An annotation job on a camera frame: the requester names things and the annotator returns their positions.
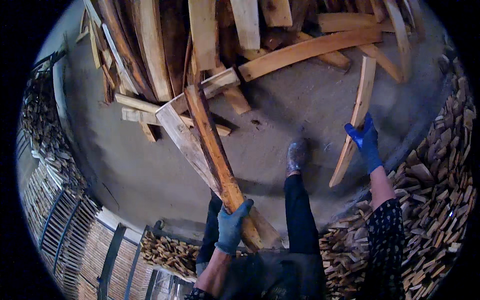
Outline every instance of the leg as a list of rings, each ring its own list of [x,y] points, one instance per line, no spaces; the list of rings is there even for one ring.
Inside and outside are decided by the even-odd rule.
[[[318,231],[301,175],[285,179],[284,191],[290,252],[320,254]]]
[[[208,204],[207,222],[205,225],[202,246],[197,256],[197,264],[207,263],[215,250],[215,243],[218,241],[218,212],[222,208],[222,200],[211,191],[212,199]]]

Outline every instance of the gray shoe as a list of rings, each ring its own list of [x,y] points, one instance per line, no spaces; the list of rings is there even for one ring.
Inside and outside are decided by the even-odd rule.
[[[295,139],[287,150],[287,174],[302,170],[306,161],[307,140],[304,138]]]

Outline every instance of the sleeve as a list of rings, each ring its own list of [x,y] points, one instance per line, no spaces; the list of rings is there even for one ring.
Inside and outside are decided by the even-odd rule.
[[[405,233],[397,199],[379,206],[367,220],[370,258],[358,299],[405,299],[401,266]]]
[[[199,288],[193,288],[190,295],[183,297],[185,300],[216,300],[212,295]]]

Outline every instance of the glove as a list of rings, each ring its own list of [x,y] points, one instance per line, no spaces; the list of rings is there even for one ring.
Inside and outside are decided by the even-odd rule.
[[[350,123],[345,124],[345,131],[357,144],[363,161],[367,164],[368,175],[383,165],[378,155],[378,133],[373,125],[370,113],[367,112],[365,116],[365,125],[362,131],[356,130]]]
[[[240,243],[240,230],[243,217],[248,215],[253,206],[253,200],[248,199],[243,202],[240,207],[229,215],[222,205],[222,209],[218,214],[218,241],[215,243],[221,252],[235,255],[237,246]]]

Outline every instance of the gloved hand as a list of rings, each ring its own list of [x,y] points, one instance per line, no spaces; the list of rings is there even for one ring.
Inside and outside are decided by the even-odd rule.
[[[240,230],[243,217],[248,215],[253,206],[253,200],[248,199],[243,202],[240,207],[229,215],[222,205],[220,213],[218,213],[218,241],[215,243],[220,251],[235,255],[237,246],[240,243]]]
[[[373,125],[372,116],[367,112],[365,116],[365,125],[362,131],[353,128],[352,124],[345,124],[345,131],[352,140],[357,144],[363,160],[367,164],[367,174],[373,172],[379,166],[382,166],[382,161],[378,155],[378,133]]]

